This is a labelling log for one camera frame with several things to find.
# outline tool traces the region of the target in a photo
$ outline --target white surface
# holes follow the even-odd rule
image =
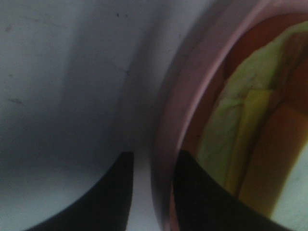
[[[272,219],[292,230],[308,230],[308,144],[298,155],[282,193],[277,200]]]
[[[67,207],[122,150],[136,153],[128,230],[159,230],[152,109],[178,46],[210,2],[0,1],[1,231]]]

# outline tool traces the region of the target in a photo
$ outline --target light green fabric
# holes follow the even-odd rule
[[[220,94],[217,106],[204,128],[197,161],[221,186],[226,179],[247,93],[252,89],[266,90],[272,87],[284,43],[293,33],[303,31],[308,31],[308,21],[288,28],[275,40],[251,54],[230,76]]]

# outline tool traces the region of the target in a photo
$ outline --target curved edge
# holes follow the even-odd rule
[[[154,205],[165,230],[170,228],[168,205],[173,168],[194,111],[233,44],[269,2],[234,0],[204,33],[171,91],[158,127],[152,169]]]
[[[122,153],[84,196],[27,231],[124,231],[132,199],[133,165],[134,154]]]

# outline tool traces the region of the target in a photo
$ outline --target dark stain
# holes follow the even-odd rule
[[[10,101],[12,103],[24,105],[23,102],[20,99],[8,99],[8,101]]]
[[[105,64],[110,65],[110,66],[112,66],[114,69],[116,69],[116,70],[118,70],[118,71],[121,71],[121,72],[124,72],[124,73],[126,73],[126,74],[129,76],[129,70],[126,70],[126,69],[124,69],[124,68],[121,68],[121,67],[119,67],[119,66],[117,66],[117,65],[115,65],[114,63],[111,63],[111,62],[109,62],[109,61],[106,61]]]
[[[12,25],[9,25],[5,28],[5,32],[10,32],[12,30]]]
[[[38,22],[39,22],[39,19],[37,19],[37,18],[30,18],[30,17],[26,17],[26,16],[23,16],[23,18],[26,19],[26,20],[35,22],[35,23],[38,23]]]

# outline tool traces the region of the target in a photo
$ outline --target pink container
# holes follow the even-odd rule
[[[213,96],[217,90],[208,86],[226,55],[238,38],[257,23],[284,13],[308,13],[306,0],[232,0],[223,4],[224,10],[212,17],[211,26],[205,28],[182,67],[160,118],[152,190],[156,215],[164,230],[170,229],[170,183],[178,152],[203,94],[208,91]]]

